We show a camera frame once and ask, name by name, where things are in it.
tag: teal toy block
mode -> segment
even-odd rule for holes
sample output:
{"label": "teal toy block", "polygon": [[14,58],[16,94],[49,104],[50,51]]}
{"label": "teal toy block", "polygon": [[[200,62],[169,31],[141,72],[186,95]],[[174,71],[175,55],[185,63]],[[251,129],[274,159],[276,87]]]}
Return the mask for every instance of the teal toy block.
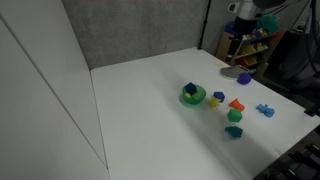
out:
{"label": "teal toy block", "polygon": [[226,127],[224,128],[225,131],[227,131],[230,136],[234,137],[234,138],[240,138],[242,136],[242,129],[237,127],[237,126],[230,126],[230,127]]}
{"label": "teal toy block", "polygon": [[242,119],[241,111],[237,109],[230,109],[228,113],[228,119],[231,122],[236,122],[236,123],[240,122]]}

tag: yellow toy block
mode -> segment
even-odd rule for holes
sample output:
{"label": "yellow toy block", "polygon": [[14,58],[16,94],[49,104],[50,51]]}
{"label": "yellow toy block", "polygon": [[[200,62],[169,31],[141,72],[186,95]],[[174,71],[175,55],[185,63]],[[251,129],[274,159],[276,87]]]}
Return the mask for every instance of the yellow toy block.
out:
{"label": "yellow toy block", "polygon": [[185,93],[184,94],[187,98],[190,98],[191,99],[191,95],[189,93]]}
{"label": "yellow toy block", "polygon": [[212,99],[211,99],[209,104],[210,104],[210,106],[212,108],[217,108],[218,106],[220,106],[220,99],[215,98],[214,96],[212,96]]}

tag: gray wall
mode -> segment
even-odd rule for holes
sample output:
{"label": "gray wall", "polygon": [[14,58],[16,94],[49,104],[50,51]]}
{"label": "gray wall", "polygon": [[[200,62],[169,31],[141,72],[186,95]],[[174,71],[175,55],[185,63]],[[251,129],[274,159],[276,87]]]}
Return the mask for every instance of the gray wall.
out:
{"label": "gray wall", "polygon": [[[63,2],[92,69],[197,46],[208,0]],[[216,52],[226,23],[235,18],[227,11],[233,2],[242,1],[212,0],[203,42],[204,50],[211,54]],[[289,16],[286,11],[280,14],[286,28],[298,15],[296,9],[288,8]]]}

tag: green toy block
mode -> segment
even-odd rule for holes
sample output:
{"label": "green toy block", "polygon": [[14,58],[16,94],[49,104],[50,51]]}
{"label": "green toy block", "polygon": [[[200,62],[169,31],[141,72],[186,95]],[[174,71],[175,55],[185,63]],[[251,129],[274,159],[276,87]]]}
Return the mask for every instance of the green toy block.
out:
{"label": "green toy block", "polygon": [[228,113],[228,119],[231,122],[240,122],[240,120],[242,119],[241,111],[237,109],[230,109]]}
{"label": "green toy block", "polygon": [[201,92],[198,91],[198,92],[194,93],[191,97],[193,99],[201,99],[201,96],[202,96]]}

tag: toy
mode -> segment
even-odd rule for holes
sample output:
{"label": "toy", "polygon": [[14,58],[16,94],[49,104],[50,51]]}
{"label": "toy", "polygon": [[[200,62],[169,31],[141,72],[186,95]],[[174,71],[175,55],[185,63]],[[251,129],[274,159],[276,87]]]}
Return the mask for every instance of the toy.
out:
{"label": "toy", "polygon": [[230,104],[229,104],[230,107],[234,108],[234,109],[237,109],[239,111],[243,111],[245,106],[240,104],[238,98],[236,98],[235,100],[233,100]]}
{"label": "toy", "polygon": [[228,119],[231,122],[236,122],[236,123],[240,122],[240,120],[242,119],[241,111],[237,109],[230,109],[228,113]]}
{"label": "toy", "polygon": [[214,92],[214,93],[213,93],[213,96],[214,96],[215,98],[220,99],[220,103],[222,103],[222,102],[224,101],[224,98],[225,98],[223,92]]}
{"label": "toy", "polygon": [[190,82],[189,84],[187,84],[187,85],[184,87],[184,89],[185,89],[186,92],[189,93],[191,96],[197,92],[197,87],[196,87],[196,85],[194,85],[194,84],[191,83],[191,82]]}
{"label": "toy", "polygon": [[260,113],[266,112],[267,108],[268,108],[268,105],[267,105],[267,104],[266,104],[265,106],[262,105],[262,104],[259,104],[259,105],[256,107],[256,109],[258,109],[258,110],[260,111]]}
{"label": "toy", "polygon": [[251,81],[251,75],[248,73],[240,74],[237,81],[239,84],[242,84],[242,85],[249,84]]}
{"label": "toy", "polygon": [[192,98],[189,93],[185,93],[184,95],[185,95],[187,98]]}
{"label": "toy", "polygon": [[232,137],[234,138],[240,138],[242,136],[242,129],[237,126],[230,126],[224,128],[225,131],[227,131]]}
{"label": "toy", "polygon": [[262,104],[259,104],[256,107],[256,109],[258,109],[260,113],[264,113],[264,115],[269,117],[269,118],[272,117],[274,115],[274,113],[275,113],[274,109],[268,108],[267,104],[264,105],[264,106]]}
{"label": "toy", "polygon": [[263,47],[261,42],[256,44],[256,49],[257,49],[257,51],[263,51],[264,50],[264,47]]}
{"label": "toy", "polygon": [[193,99],[200,99],[202,96],[201,92],[197,91],[196,93],[194,93],[191,98]]}
{"label": "toy", "polygon": [[196,87],[197,92],[193,93],[192,95],[187,92],[186,88],[182,88],[182,98],[188,104],[199,104],[205,97],[206,97],[206,90],[199,86],[194,85]]}
{"label": "toy", "polygon": [[212,108],[217,108],[219,105],[220,105],[220,99],[218,99],[218,98],[215,98],[214,96],[212,96],[212,99],[211,99],[211,101],[210,101],[210,106],[212,107]]}

